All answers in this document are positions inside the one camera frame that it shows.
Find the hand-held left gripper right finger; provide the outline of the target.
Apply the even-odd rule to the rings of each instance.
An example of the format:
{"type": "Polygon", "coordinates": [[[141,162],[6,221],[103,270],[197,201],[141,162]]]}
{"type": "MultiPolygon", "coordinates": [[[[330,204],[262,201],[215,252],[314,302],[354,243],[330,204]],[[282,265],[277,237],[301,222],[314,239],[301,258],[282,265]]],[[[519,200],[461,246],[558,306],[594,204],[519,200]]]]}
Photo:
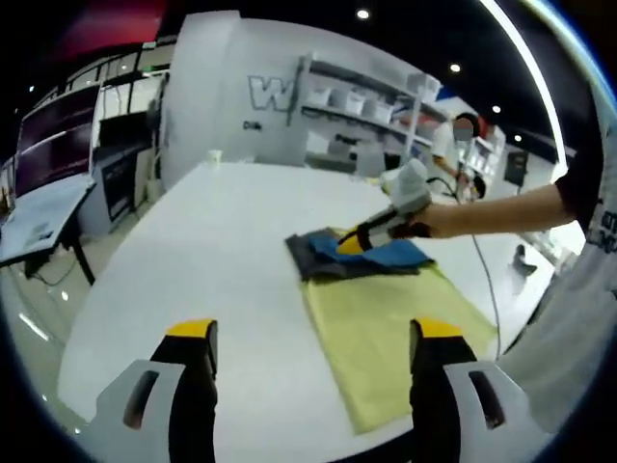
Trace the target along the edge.
{"type": "Polygon", "coordinates": [[[414,462],[524,462],[522,390],[494,363],[479,362],[461,329],[410,323],[414,462]]]}

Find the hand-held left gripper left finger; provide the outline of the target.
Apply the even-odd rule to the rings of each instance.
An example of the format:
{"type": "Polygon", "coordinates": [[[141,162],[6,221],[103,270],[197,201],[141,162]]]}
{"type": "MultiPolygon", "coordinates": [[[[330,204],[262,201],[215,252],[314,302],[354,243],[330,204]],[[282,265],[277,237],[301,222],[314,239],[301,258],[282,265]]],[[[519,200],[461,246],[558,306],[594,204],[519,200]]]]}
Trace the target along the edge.
{"type": "Polygon", "coordinates": [[[213,462],[218,324],[169,328],[98,396],[102,462],[213,462]]]}

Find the person's right hand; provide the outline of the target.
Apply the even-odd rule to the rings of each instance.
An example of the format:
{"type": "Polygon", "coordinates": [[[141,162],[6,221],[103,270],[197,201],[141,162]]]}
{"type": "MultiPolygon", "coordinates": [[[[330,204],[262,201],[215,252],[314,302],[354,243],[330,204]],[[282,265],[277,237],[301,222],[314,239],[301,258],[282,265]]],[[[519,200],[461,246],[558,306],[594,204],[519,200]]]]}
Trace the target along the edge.
{"type": "Polygon", "coordinates": [[[416,212],[410,217],[409,229],[411,237],[438,238],[439,212],[433,205],[416,212]]]}

